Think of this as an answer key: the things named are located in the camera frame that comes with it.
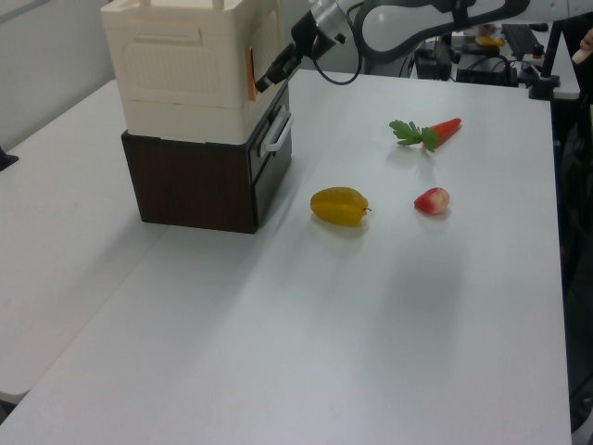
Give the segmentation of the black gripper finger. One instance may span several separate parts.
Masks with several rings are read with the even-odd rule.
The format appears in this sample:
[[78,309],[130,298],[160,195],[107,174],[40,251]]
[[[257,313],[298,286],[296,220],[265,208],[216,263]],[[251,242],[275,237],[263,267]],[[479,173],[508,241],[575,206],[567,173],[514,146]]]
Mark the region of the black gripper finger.
[[297,65],[297,49],[294,43],[290,43],[277,56],[267,70],[268,74],[290,74]]
[[256,90],[258,92],[264,92],[272,85],[284,82],[290,74],[291,68],[289,62],[274,64],[255,82]]

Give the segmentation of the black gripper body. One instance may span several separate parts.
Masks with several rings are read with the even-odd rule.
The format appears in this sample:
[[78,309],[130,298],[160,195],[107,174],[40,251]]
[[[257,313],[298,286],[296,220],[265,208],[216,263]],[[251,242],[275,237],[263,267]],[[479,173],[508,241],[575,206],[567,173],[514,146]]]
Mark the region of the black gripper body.
[[320,30],[310,11],[292,27],[291,36],[296,58],[321,58],[335,46],[334,40]]

